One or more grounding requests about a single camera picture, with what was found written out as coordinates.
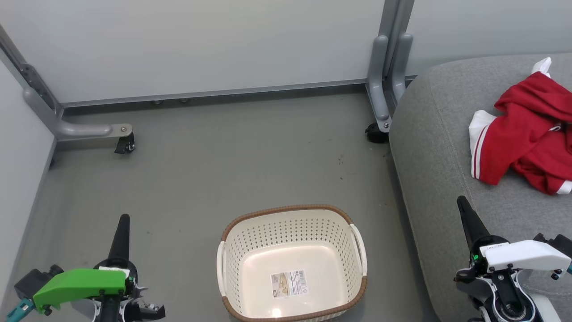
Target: white wall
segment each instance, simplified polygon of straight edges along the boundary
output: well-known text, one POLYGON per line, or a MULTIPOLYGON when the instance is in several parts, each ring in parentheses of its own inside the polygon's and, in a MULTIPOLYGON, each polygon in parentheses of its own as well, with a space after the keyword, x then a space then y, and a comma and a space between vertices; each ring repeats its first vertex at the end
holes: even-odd
POLYGON ((572 52, 570 0, 415 0, 406 75, 463 58, 572 52))
POLYGON ((383 0, 5 0, 61 103, 367 77, 383 0))
POLYGON ((0 50, 0 304, 26 229, 54 136, 22 97, 0 50))

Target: barcode label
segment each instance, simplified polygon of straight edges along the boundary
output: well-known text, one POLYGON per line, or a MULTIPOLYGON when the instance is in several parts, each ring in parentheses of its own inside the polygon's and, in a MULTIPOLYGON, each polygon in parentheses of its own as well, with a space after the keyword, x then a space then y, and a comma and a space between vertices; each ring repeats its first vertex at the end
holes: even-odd
POLYGON ((308 294, 306 274, 303 270, 271 275, 272 297, 288 297, 308 294))

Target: brown basket rim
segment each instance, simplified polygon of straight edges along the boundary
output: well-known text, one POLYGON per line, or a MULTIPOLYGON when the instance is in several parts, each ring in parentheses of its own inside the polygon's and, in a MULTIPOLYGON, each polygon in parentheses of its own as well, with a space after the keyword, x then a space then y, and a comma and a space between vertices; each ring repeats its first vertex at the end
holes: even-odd
MULTIPOLYGON (((286 211, 296 211, 296 210, 330 210, 342 216, 348 223, 348 225, 353 224, 352 219, 343 210, 331 205, 296 205, 296 206, 278 207, 278 208, 255 211, 254 213, 249 213, 236 218, 224 230, 223 236, 221 237, 221 241, 226 242, 228 234, 241 221, 263 215, 270 215, 270 214, 282 213, 286 211)), ((317 317, 327 316, 331 314, 336 314, 338 312, 346 311, 354 307, 362 299, 362 297, 366 293, 366 288, 367 288, 367 276, 362 276, 362 284, 360 286, 360 289, 356 294, 356 296, 350 302, 344 305, 340 305, 339 307, 334 307, 327 310, 322 310, 314 313, 307 313, 303 315, 295 315, 295 316, 251 318, 236 312, 236 310, 231 306, 231 303, 226 296, 223 296, 223 304, 224 307, 226 307, 227 311, 233 317, 243 322, 294 322, 294 321, 315 319, 317 317)))

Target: gray upholstery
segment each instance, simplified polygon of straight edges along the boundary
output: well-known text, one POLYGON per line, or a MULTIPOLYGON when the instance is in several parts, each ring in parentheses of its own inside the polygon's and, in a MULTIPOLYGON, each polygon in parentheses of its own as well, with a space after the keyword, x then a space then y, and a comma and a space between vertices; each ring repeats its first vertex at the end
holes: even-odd
MULTIPOLYGON (((509 241, 564 234, 572 237, 572 195, 548 196, 508 173, 498 186, 473 179, 468 125, 473 113, 493 107, 534 63, 550 56, 552 78, 572 90, 572 54, 476 58, 451 62, 418 76, 394 114, 390 143, 431 302, 442 322, 478 316, 453 277, 468 264, 456 207, 466 195, 492 234, 509 241)), ((535 273, 525 284, 545 294, 562 321, 572 321, 572 278, 535 273)))

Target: laundry basket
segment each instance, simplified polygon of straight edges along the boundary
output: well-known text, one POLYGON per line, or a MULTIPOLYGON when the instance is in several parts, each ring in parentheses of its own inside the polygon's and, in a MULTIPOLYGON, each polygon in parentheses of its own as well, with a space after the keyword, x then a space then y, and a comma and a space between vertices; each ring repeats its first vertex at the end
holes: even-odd
POLYGON ((356 305, 367 285, 362 237, 346 213, 328 205, 235 219, 216 268, 225 307, 246 322, 325 321, 356 305))

